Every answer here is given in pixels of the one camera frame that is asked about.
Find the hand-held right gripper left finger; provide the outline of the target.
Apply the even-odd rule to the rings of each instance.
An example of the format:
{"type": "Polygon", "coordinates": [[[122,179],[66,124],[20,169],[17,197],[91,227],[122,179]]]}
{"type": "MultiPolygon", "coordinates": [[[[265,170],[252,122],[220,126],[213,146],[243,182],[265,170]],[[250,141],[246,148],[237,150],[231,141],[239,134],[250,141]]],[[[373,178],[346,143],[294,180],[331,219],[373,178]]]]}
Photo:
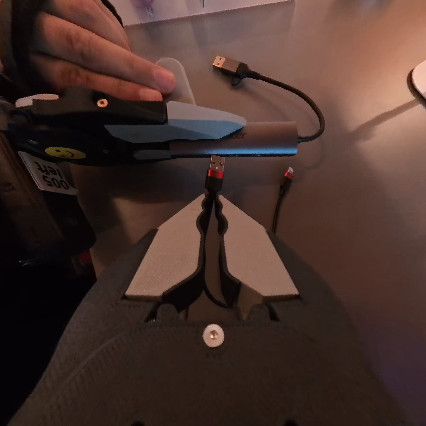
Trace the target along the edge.
{"type": "Polygon", "coordinates": [[[204,287],[206,195],[201,194],[155,232],[125,297],[186,310],[204,287]]]}

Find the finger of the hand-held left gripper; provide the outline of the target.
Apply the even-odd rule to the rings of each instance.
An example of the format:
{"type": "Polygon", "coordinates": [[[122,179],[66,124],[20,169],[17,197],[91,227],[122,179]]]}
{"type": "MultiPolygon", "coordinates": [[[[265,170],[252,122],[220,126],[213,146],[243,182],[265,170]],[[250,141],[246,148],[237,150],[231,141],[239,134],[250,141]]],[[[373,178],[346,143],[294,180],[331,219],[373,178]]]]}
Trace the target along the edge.
{"type": "Polygon", "coordinates": [[[177,101],[166,103],[163,125],[105,125],[116,138],[131,143],[161,143],[172,140],[220,139],[246,126],[247,120],[229,112],[177,101]]]}
{"type": "Polygon", "coordinates": [[[163,161],[171,159],[169,150],[144,149],[135,151],[135,159],[138,161],[163,161]]]}

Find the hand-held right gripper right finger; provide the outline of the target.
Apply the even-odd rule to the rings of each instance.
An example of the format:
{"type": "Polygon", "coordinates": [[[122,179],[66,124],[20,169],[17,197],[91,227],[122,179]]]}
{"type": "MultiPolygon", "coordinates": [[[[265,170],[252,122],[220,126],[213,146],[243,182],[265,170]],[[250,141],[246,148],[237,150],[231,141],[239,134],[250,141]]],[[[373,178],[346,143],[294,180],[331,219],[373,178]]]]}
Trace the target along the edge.
{"type": "Polygon", "coordinates": [[[268,231],[224,196],[216,198],[221,292],[238,316],[256,305],[292,300],[299,291],[268,231]]]}

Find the black cable red collared plugs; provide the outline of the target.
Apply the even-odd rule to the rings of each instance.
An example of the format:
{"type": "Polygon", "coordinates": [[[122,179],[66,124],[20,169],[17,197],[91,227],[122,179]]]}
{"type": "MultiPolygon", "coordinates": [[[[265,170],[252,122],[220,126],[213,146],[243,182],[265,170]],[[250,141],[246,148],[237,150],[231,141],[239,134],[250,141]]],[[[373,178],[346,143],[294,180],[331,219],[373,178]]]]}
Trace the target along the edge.
{"type": "MultiPolygon", "coordinates": [[[[202,229],[205,231],[205,238],[209,228],[212,210],[215,210],[215,214],[216,214],[216,198],[217,196],[219,196],[219,192],[221,191],[221,188],[222,188],[222,181],[224,177],[224,165],[225,165],[224,157],[219,157],[216,155],[211,156],[210,168],[207,170],[206,180],[205,180],[205,190],[207,191],[207,193],[206,193],[206,199],[205,199],[205,214],[202,217],[202,225],[201,225],[202,229]]],[[[271,231],[268,232],[270,237],[271,235],[276,234],[282,202],[285,199],[291,187],[293,178],[294,178],[294,169],[289,167],[288,170],[285,172],[280,183],[280,191],[278,194],[278,200],[277,200],[275,211],[274,211],[272,228],[271,228],[271,231]]],[[[225,300],[224,302],[221,302],[217,300],[211,294],[207,284],[205,284],[204,291],[207,297],[213,303],[215,303],[216,305],[222,308],[231,309],[231,307],[226,304],[225,300]]]]}

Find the person's left hand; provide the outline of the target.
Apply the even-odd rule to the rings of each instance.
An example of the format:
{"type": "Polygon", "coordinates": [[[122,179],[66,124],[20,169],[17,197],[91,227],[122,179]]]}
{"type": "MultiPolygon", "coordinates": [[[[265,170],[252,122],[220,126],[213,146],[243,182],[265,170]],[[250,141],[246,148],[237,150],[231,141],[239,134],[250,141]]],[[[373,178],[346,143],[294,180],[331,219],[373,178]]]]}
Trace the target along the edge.
{"type": "Polygon", "coordinates": [[[98,0],[54,0],[35,18],[31,62],[51,93],[82,87],[128,101],[161,101],[172,72],[135,55],[118,18],[98,0]]]}

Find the white clipboard stand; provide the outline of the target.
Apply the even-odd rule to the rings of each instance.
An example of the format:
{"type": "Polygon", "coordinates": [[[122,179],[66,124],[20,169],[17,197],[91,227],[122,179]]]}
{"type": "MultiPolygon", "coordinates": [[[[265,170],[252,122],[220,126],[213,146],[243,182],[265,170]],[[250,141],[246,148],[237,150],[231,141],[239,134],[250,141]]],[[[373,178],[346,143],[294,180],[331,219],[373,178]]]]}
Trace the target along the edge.
{"type": "Polygon", "coordinates": [[[426,102],[426,61],[414,67],[408,74],[407,86],[413,96],[426,102]]]}

